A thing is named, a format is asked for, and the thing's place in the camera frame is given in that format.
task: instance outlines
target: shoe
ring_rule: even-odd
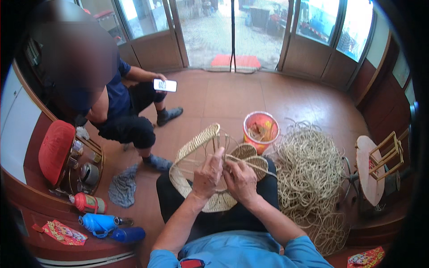
[[[164,126],[169,121],[173,120],[176,117],[179,117],[181,114],[183,114],[182,107],[177,107],[171,110],[164,110],[158,114],[157,125]]]
[[[164,159],[162,157],[157,157],[151,154],[149,157],[142,157],[143,163],[151,168],[156,169],[157,171],[167,171],[173,165],[173,162],[170,160]]]

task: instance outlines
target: gray cloth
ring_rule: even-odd
[[[109,186],[109,198],[113,204],[129,208],[134,204],[136,191],[136,173],[139,165],[135,164],[112,178]]]

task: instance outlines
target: smartphone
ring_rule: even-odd
[[[173,80],[162,81],[161,79],[154,79],[154,89],[168,91],[168,92],[176,92],[177,81],[173,81]]]

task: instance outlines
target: red bucket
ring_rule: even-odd
[[[269,141],[260,142],[249,135],[248,129],[255,123],[263,126],[268,131],[271,130],[271,133],[269,133],[271,139]],[[258,155],[261,155],[278,138],[281,130],[272,115],[264,111],[254,111],[244,119],[243,132],[244,142],[252,144],[256,148]]]

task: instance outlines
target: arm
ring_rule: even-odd
[[[136,82],[152,82],[156,78],[161,79],[162,81],[167,80],[163,74],[148,72],[135,66],[131,66],[130,71],[125,75],[125,78]]]
[[[256,192],[256,174],[243,161],[239,163],[227,161],[230,173],[224,171],[225,182],[231,195],[255,215],[267,228],[273,238],[282,246],[291,239],[307,235],[293,221],[269,204]]]
[[[92,105],[88,114],[85,116],[90,122],[103,123],[107,120],[107,113],[109,111],[109,96],[107,88],[104,87],[98,100]]]
[[[222,175],[222,155],[225,148],[220,147],[212,156],[207,156],[203,165],[194,171],[192,192],[165,224],[156,240],[153,250],[168,250],[176,257],[189,237],[193,223],[216,192]]]

